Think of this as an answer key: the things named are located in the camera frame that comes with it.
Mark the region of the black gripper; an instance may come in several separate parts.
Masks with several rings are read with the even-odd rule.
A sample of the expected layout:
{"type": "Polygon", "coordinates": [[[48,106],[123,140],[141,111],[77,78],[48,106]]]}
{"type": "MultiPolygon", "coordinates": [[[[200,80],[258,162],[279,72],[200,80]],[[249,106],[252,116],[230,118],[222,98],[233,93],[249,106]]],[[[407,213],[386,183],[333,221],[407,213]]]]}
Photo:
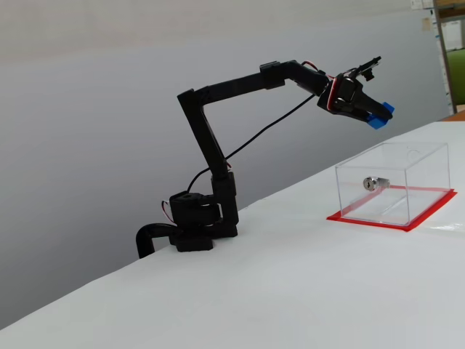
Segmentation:
{"type": "Polygon", "coordinates": [[[361,93],[362,84],[357,80],[357,76],[357,73],[340,73],[333,79],[328,95],[328,111],[367,124],[374,119],[374,116],[380,119],[392,119],[392,111],[387,104],[379,103],[365,93],[361,93]]]}

